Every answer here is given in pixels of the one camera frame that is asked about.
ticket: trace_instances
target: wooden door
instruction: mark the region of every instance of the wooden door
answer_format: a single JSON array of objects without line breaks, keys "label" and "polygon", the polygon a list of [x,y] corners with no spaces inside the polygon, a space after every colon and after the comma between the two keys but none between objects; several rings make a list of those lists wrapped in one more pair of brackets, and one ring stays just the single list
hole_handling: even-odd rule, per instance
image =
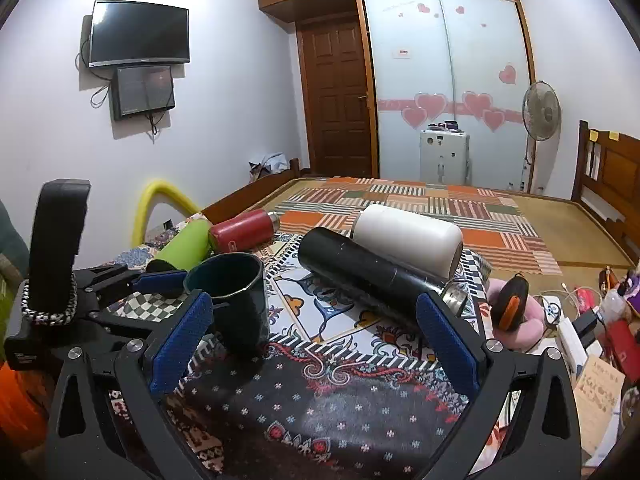
[{"label": "wooden door", "polygon": [[370,177],[367,79],[357,15],[300,27],[311,170]]}]

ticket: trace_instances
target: red box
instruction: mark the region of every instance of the red box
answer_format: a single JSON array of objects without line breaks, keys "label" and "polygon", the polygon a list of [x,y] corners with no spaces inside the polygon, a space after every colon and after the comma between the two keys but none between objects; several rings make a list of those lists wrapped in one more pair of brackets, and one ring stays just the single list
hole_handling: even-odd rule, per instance
[{"label": "red box", "polygon": [[609,325],[607,339],[622,371],[632,384],[636,383],[640,380],[640,345],[636,343],[624,319]]}]

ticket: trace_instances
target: frosted glass door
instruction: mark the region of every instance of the frosted glass door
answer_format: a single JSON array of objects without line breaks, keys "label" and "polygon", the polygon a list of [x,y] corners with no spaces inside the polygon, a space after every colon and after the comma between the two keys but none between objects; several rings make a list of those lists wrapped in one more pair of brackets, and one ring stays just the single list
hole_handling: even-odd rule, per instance
[{"label": "frosted glass door", "polygon": [[420,131],[453,120],[440,0],[365,0],[378,99],[380,176],[420,180]]},{"label": "frosted glass door", "polygon": [[529,65],[516,5],[440,0],[451,51],[456,120],[469,134],[469,184],[520,189]]}]

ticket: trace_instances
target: wooden bed frame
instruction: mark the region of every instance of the wooden bed frame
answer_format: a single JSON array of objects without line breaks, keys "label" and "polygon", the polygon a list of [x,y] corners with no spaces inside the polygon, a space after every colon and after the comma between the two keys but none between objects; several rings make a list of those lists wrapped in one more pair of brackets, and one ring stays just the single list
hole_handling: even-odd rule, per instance
[{"label": "wooden bed frame", "polygon": [[[592,130],[580,121],[578,161],[571,200],[585,208],[631,258],[640,247],[640,140],[609,131]],[[623,217],[604,219],[584,201],[584,188],[616,209]]]},{"label": "wooden bed frame", "polygon": [[289,169],[282,173],[268,175],[238,189],[230,195],[204,208],[202,213],[213,224],[229,220],[247,209],[259,208],[276,190],[287,182],[300,178],[300,162],[296,158],[289,161]]}]

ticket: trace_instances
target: small monitor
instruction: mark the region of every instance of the small monitor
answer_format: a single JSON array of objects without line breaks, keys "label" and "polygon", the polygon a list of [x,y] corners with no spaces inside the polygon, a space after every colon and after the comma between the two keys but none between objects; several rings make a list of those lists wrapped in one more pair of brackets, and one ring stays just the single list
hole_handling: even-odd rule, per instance
[{"label": "small monitor", "polygon": [[111,88],[113,116],[116,120],[175,107],[170,66],[118,68]]}]

